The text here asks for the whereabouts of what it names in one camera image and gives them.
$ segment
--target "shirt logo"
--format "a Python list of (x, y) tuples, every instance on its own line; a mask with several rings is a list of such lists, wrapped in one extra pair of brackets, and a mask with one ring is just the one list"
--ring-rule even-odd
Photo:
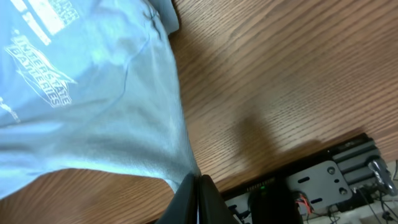
[(72, 104), (69, 84), (77, 84), (56, 69), (45, 55), (37, 50), (26, 36), (11, 39), (14, 44), (4, 49), (14, 59), (17, 70), (26, 83), (51, 107), (58, 108)]

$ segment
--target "wooden desk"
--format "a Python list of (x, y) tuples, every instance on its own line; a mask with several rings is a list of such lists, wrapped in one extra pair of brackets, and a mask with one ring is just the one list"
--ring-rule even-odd
[[(398, 158), (398, 1), (176, 5), (188, 131), (220, 190), (362, 131)], [(172, 196), (161, 180), (64, 170), (3, 200), (0, 223), (145, 223)]]

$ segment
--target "black plastic object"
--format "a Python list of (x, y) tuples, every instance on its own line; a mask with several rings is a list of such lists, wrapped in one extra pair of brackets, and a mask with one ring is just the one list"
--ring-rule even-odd
[(156, 224), (238, 224), (209, 175), (188, 174)]
[(198, 213), (197, 186), (198, 177), (188, 174), (156, 224), (196, 224)]
[(238, 224), (209, 175), (199, 179), (200, 224)]
[(248, 204), (252, 224), (302, 222), (297, 204), (284, 181), (277, 180), (251, 192)]

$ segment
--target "t-shirt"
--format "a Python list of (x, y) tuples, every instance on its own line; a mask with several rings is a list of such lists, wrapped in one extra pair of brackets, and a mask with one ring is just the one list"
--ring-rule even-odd
[(4, 0), (0, 11), (0, 198), (67, 168), (174, 190), (200, 173), (149, 1)]

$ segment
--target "gray metal plate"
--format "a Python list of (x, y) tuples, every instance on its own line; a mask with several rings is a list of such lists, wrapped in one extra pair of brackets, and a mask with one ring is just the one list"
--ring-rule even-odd
[[(331, 167), (334, 169), (333, 174), (328, 172)], [(286, 178), (286, 183), (292, 192), (303, 192), (315, 210), (344, 202), (353, 196), (337, 164), (333, 161), (325, 161), (291, 175)]]

